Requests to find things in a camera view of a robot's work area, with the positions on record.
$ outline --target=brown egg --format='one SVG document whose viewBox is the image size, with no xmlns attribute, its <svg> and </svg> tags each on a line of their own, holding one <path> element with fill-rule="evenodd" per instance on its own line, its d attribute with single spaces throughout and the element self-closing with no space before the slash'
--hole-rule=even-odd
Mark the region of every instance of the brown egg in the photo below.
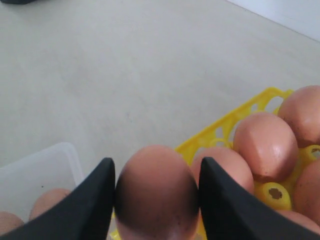
<svg viewBox="0 0 320 240">
<path fill-rule="evenodd" d="M 292 128 L 299 148 L 320 145 L 320 85 L 296 90 L 281 104 L 278 116 Z"/>
<path fill-rule="evenodd" d="M 0 212 L 0 236 L 22 226 L 23 224 L 24 222 L 16 215 L 6 211 Z"/>
<path fill-rule="evenodd" d="M 122 169 L 114 209 L 123 240 L 189 240 L 199 215 L 197 184 L 177 152 L 147 146 Z"/>
<path fill-rule="evenodd" d="M 62 201 L 71 191 L 64 188 L 55 188 L 42 194 L 34 203 L 29 220 L 35 219 L 53 206 Z"/>
<path fill-rule="evenodd" d="M 233 149 L 248 163 L 259 182 L 281 182 L 298 160 L 298 144 L 289 125 L 280 117 L 257 112 L 243 119 L 234 133 Z"/>
<path fill-rule="evenodd" d="M 278 210 L 277 212 L 292 222 L 320 235 L 320 227 L 310 218 L 295 211 Z"/>
<path fill-rule="evenodd" d="M 224 146 L 206 148 L 194 158 L 190 168 L 197 184 L 204 157 L 212 157 L 241 187 L 254 193 L 254 178 L 248 164 L 237 152 Z"/>
<path fill-rule="evenodd" d="M 320 158 L 304 168 L 295 183 L 295 210 L 320 225 Z"/>
</svg>

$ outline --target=gray floor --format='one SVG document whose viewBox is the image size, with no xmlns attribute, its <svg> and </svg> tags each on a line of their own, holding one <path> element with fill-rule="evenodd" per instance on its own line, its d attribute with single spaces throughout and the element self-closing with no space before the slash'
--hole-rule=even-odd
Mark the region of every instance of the gray floor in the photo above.
<svg viewBox="0 0 320 240">
<path fill-rule="evenodd" d="M 85 174 L 119 172 L 266 87 L 320 83 L 320 43 L 223 0 L 1 4 L 0 36 L 0 166 L 70 142 Z"/>
</svg>

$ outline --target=clear plastic container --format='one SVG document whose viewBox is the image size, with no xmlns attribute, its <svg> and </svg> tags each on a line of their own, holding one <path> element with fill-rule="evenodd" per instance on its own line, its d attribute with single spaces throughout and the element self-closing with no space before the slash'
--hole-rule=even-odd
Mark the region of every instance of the clear plastic container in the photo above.
<svg viewBox="0 0 320 240">
<path fill-rule="evenodd" d="M 73 190 L 83 179 L 75 147 L 58 143 L 0 168 L 0 211 L 26 222 L 41 194 L 54 188 Z"/>
</svg>

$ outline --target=egg shell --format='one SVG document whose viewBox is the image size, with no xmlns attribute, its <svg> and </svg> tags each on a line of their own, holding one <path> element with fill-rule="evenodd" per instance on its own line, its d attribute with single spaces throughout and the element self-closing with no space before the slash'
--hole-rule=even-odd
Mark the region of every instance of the egg shell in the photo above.
<svg viewBox="0 0 320 240">
<path fill-rule="evenodd" d="M 278 116 L 292 128 L 299 148 L 320 145 L 320 85 L 302 87 L 281 104 Z"/>
<path fill-rule="evenodd" d="M 42 194 L 34 203 L 30 212 L 29 220 L 33 220 L 51 209 L 53 206 L 62 201 L 71 193 L 70 190 L 64 188 L 55 188 Z"/>
<path fill-rule="evenodd" d="M 247 162 L 240 154 L 224 146 L 205 148 L 195 156 L 190 168 L 197 185 L 204 157 L 212 157 L 241 187 L 251 194 L 254 193 L 254 178 Z"/>
<path fill-rule="evenodd" d="M 0 236 L 22 226 L 23 224 L 24 222 L 18 216 L 6 211 L 0 212 Z"/>
<path fill-rule="evenodd" d="M 285 218 L 291 220 L 292 222 L 299 224 L 306 229 L 320 235 L 320 227 L 310 218 L 295 211 L 278 210 L 277 212 Z"/>
<path fill-rule="evenodd" d="M 304 168 L 295 183 L 295 210 L 320 225 L 320 158 Z"/>
<path fill-rule="evenodd" d="M 259 182 L 281 182 L 298 160 L 298 144 L 290 126 L 280 117 L 257 112 L 243 119 L 235 130 L 233 149 L 248 163 Z"/>
<path fill-rule="evenodd" d="M 192 239 L 199 216 L 197 184 L 180 154 L 147 146 L 122 169 L 114 210 L 123 240 Z"/>
</svg>

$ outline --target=yellow egg tray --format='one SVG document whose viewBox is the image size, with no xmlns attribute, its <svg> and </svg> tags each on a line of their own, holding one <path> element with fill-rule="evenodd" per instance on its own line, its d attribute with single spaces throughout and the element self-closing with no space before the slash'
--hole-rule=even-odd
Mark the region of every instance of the yellow egg tray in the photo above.
<svg viewBox="0 0 320 240">
<path fill-rule="evenodd" d="M 261 111 L 277 114 L 282 101 L 292 92 L 293 90 L 290 89 L 281 91 L 275 87 L 269 87 L 218 121 L 205 127 L 201 132 L 183 142 L 175 150 L 190 165 L 195 154 L 203 148 L 213 146 L 232 148 L 234 133 L 240 120 L 252 113 Z M 255 182 L 254 195 L 275 210 L 291 210 L 293 208 L 291 195 L 295 182 L 303 168 L 316 159 L 316 152 L 319 151 L 320 146 L 318 145 L 300 149 L 299 161 L 292 174 L 284 182 L 268 182 L 265 184 Z M 199 223 L 197 233 L 204 240 L 207 239 L 202 222 Z M 110 237 L 113 240 L 121 240 L 117 230 L 113 231 Z"/>
</svg>

